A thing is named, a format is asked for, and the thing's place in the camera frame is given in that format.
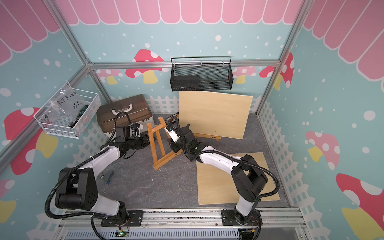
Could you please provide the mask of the plywood board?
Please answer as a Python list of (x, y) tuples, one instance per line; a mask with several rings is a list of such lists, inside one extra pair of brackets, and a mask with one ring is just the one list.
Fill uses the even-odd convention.
[[(251, 156), (260, 167), (269, 170), (265, 156), (263, 153), (242, 153), (231, 154), (240, 159), (245, 155)], [(229, 170), (229, 172), (219, 169), (209, 164), (196, 162), (197, 165), (197, 183), (198, 183), (198, 202), (199, 205), (221, 205), (221, 204), (237, 204), (241, 194), (246, 194), (249, 197), (250, 191), (245, 187), (250, 187), (251, 180), (246, 181), (245, 187), (241, 184), (241, 180), (245, 180), (245, 176), (249, 175), (249, 171), (244, 171), (241, 174), (240, 167), (237, 170)], [(268, 182), (265, 184), (261, 194), (269, 193), (275, 189), (275, 183), (271, 176), (265, 174)], [(263, 202), (276, 202), (281, 200), (278, 193), (262, 198)]]
[(253, 97), (215, 92), (180, 92), (179, 122), (196, 134), (243, 139)]

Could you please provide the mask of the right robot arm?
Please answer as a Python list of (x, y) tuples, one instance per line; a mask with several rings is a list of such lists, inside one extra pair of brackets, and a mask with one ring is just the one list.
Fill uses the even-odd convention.
[(235, 157), (199, 142), (190, 130), (190, 125), (181, 127), (176, 116), (167, 120), (165, 130), (171, 137), (169, 142), (173, 151), (182, 150), (191, 162), (213, 166), (232, 177), (240, 195), (234, 208), (234, 218), (240, 225), (250, 221), (256, 213), (254, 208), (262, 198), (278, 193), (278, 178), (271, 171), (259, 166), (252, 156)]

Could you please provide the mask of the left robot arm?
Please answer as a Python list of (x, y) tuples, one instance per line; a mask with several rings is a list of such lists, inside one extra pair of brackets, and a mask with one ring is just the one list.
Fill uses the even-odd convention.
[(141, 132), (142, 125), (117, 125), (114, 120), (112, 136), (100, 147), (100, 152), (75, 167), (64, 168), (45, 203), (45, 214), (51, 219), (77, 216), (103, 218), (120, 226), (130, 217), (124, 202), (102, 196), (97, 187), (97, 176), (119, 158), (127, 159), (127, 152), (147, 147), (148, 135)]

